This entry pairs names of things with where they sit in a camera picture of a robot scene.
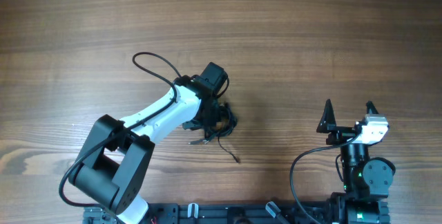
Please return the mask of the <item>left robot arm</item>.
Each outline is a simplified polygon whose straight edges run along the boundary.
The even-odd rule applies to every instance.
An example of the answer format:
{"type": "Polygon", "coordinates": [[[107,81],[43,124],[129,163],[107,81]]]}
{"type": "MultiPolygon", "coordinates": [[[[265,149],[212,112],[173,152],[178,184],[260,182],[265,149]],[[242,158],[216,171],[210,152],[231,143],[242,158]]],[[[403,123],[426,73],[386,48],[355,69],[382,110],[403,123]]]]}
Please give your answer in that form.
{"type": "Polygon", "coordinates": [[[144,110],[116,120],[98,119],[75,163],[64,175],[70,183],[120,223],[141,223],[148,203],[139,195],[153,150],[178,126],[203,130],[203,141],[217,136],[218,98],[229,84],[225,73],[181,76],[170,91],[144,110]]]}

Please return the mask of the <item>black USB cable thick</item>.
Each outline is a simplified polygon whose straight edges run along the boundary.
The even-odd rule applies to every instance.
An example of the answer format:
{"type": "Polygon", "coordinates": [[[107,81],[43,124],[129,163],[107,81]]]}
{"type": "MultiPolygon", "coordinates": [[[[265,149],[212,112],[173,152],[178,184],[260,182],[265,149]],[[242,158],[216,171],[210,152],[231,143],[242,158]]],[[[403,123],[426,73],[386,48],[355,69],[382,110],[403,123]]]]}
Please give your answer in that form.
{"type": "Polygon", "coordinates": [[[193,128],[191,128],[192,131],[204,129],[204,137],[199,140],[190,141],[190,145],[200,143],[207,144],[214,138],[221,138],[231,135],[238,124],[238,118],[231,110],[231,105],[228,102],[221,104],[219,106],[218,113],[220,114],[220,117],[218,118],[216,123],[222,123],[222,126],[219,129],[215,129],[214,127],[205,127],[204,125],[201,125],[197,120],[190,121],[190,123],[194,126],[193,128]]]}

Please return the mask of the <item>black USB cable thin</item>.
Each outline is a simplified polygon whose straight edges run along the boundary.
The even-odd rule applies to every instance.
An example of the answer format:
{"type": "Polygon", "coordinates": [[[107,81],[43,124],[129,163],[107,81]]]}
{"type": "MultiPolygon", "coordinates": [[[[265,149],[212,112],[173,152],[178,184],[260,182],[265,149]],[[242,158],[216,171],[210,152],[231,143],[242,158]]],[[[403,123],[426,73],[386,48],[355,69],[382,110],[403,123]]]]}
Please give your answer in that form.
{"type": "Polygon", "coordinates": [[[221,144],[221,142],[220,142],[220,136],[218,136],[218,138],[217,138],[217,141],[218,141],[218,145],[219,145],[219,147],[223,150],[223,151],[225,151],[226,153],[228,153],[234,160],[235,160],[235,162],[237,163],[237,164],[240,164],[240,159],[239,158],[237,158],[231,151],[229,151],[228,149],[226,149],[222,144],[221,144]]]}

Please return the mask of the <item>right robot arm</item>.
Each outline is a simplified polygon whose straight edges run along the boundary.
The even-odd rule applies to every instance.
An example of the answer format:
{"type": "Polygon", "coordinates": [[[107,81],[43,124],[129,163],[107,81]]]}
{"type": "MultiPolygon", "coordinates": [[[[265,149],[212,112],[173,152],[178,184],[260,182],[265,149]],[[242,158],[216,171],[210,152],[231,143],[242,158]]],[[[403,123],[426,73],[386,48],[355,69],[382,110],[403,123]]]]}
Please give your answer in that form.
{"type": "Polygon", "coordinates": [[[367,113],[353,127],[336,123],[330,100],[325,103],[317,132],[326,133],[326,144],[338,145],[344,192],[327,200],[323,221],[344,224],[388,224],[391,222],[385,199],[393,183],[396,167],[385,158],[369,156],[369,148],[382,141],[390,125],[372,102],[367,113]]]}

